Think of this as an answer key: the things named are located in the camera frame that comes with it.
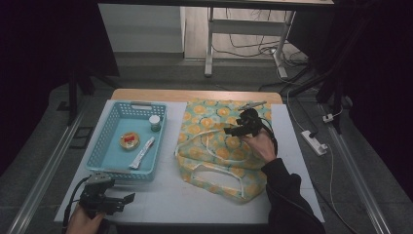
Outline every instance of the blue plastic basket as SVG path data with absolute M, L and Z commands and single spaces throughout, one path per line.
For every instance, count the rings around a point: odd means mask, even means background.
M 102 113 L 91 143 L 92 150 L 86 168 L 93 172 L 105 172 L 117 182 L 151 181 L 154 178 L 159 146 L 167 121 L 167 106 L 155 102 L 114 101 L 109 111 Z M 161 129 L 151 130 L 149 117 L 161 117 Z M 140 144 L 134 150 L 124 149 L 119 140 L 127 132 L 139 135 Z M 154 137 L 155 142 L 143 157 L 138 170 L 129 168 L 145 142 Z

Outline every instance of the black sleeve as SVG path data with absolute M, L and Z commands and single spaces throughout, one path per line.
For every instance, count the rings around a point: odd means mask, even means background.
M 322 223 L 300 194 L 300 175 L 291 175 L 281 158 L 261 170 L 267 176 L 267 194 L 271 203 L 268 221 L 272 233 L 325 233 Z

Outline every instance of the white wall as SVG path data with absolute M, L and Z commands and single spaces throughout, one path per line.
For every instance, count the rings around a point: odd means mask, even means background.
M 182 7 L 98 6 L 114 52 L 184 51 L 185 11 Z

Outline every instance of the white cable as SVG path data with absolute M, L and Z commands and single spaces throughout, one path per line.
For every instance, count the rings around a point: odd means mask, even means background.
M 295 120 L 295 123 L 297 123 L 297 125 L 300 127 L 300 129 L 304 132 L 305 131 L 304 128 L 301 127 L 301 125 L 298 123 L 297 119 L 295 119 L 295 116 L 294 116 L 294 113 L 292 112 L 291 106 L 289 106 L 289 96 L 288 95 L 289 95 L 290 91 L 291 90 L 288 90 L 288 92 L 286 93 L 286 105 L 288 106 L 289 111 L 291 112 L 292 118 L 294 118 L 294 120 Z
M 335 205 L 334 205 L 334 201 L 333 201 L 333 193 L 332 193 L 332 184 L 333 184 L 333 175 L 334 175 L 334 154 L 333 154 L 333 150 L 331 148 L 331 146 L 329 144 L 328 148 L 330 149 L 331 152 L 331 177 L 330 177 L 330 200 L 331 200 L 331 205 L 333 206 L 334 211 L 337 213 L 337 215 L 340 217 L 340 219 L 349 227 L 352 229 L 353 232 L 357 233 L 353 227 L 351 227 L 338 213 Z
M 343 105 L 341 105 L 341 110 L 340 110 L 340 112 L 338 112 L 337 114 L 333 115 L 333 117 L 341 114 L 341 112 L 343 112 Z

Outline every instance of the hand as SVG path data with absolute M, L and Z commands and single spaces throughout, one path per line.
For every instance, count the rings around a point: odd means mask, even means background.
M 240 139 L 247 143 L 252 150 L 258 153 L 265 163 L 277 159 L 274 144 L 271 141 L 269 134 L 264 129 L 261 129 L 255 137 L 240 136 Z
M 90 219 L 85 209 L 78 204 L 76 205 L 76 209 L 70 218 L 66 233 L 94 234 L 97 232 L 97 229 L 99 228 L 99 225 L 104 217 L 104 213 L 99 213 L 94 217 L 94 219 Z

